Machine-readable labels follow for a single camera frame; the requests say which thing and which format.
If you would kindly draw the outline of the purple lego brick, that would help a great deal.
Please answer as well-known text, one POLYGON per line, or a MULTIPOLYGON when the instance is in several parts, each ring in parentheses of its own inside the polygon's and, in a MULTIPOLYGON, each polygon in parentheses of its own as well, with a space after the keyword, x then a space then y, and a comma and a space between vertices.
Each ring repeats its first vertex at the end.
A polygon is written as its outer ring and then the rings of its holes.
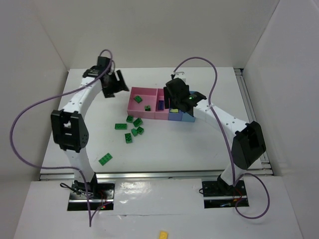
POLYGON ((164 110, 164 101, 159 100, 158 101, 158 111, 163 111, 164 110))

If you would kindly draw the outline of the green L-shaped lego brick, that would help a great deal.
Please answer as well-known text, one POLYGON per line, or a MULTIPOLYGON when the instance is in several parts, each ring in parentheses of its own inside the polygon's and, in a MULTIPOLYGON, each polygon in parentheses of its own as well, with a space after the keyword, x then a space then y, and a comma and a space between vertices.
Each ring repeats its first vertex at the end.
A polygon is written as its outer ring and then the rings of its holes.
POLYGON ((140 96, 138 96, 138 95, 134 97, 134 100, 135 100, 138 104, 143 101, 143 99, 142 99, 140 96))

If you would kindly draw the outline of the green lego brick bottom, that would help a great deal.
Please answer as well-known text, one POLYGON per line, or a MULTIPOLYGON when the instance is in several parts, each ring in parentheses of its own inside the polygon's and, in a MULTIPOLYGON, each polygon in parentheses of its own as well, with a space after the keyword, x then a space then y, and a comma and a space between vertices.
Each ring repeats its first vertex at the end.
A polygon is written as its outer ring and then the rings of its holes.
POLYGON ((108 163, 112 159, 112 155, 110 153, 105 154, 101 159, 98 160, 98 162, 104 166, 106 163, 108 163))

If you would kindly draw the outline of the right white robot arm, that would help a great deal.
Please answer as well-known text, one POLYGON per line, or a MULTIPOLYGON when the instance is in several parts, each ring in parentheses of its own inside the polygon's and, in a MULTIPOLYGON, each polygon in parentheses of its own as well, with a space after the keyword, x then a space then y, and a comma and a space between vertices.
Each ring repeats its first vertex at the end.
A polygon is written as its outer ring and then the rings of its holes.
POLYGON ((260 124, 237 119, 212 104, 205 95, 191 93, 189 85, 175 75, 163 90, 166 108, 173 106, 222 133, 230 154, 230 164, 220 175, 220 180, 229 187, 235 186, 240 176, 266 151, 260 124))

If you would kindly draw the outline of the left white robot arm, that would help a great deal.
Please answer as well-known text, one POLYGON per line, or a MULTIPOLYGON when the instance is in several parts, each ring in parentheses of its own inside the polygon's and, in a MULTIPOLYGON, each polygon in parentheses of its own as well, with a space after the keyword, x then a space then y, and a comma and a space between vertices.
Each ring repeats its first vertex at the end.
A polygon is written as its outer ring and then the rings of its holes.
POLYGON ((83 73, 81 90, 61 110, 51 113, 53 140, 66 154, 74 168, 75 185, 82 190, 85 182, 89 190, 97 184, 86 151, 89 132, 84 118, 87 110, 100 92, 105 98, 113 98, 118 92, 129 91, 121 71, 112 69, 113 63, 110 58, 99 56, 97 65, 83 73))

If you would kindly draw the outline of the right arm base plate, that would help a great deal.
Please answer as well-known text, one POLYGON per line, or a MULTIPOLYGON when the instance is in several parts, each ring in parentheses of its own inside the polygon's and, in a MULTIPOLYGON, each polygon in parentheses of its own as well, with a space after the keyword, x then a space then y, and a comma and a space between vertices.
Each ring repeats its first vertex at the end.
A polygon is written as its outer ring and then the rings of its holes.
POLYGON ((203 196, 204 208, 234 208, 248 207, 247 191, 245 183, 240 180, 236 187, 222 192, 217 181, 202 181, 202 188, 198 192, 203 196))

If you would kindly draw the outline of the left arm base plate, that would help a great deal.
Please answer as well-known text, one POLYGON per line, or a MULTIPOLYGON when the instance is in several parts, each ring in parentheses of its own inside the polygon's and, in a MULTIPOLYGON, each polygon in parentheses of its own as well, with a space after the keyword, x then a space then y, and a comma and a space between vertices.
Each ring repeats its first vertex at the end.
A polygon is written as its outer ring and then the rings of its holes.
MULTIPOLYGON (((95 192, 89 192, 89 203, 92 211, 111 211, 114 209, 114 183, 98 184, 95 192)), ((87 198, 84 190, 75 190, 72 184, 72 190, 69 195, 67 211, 86 211, 87 198)))

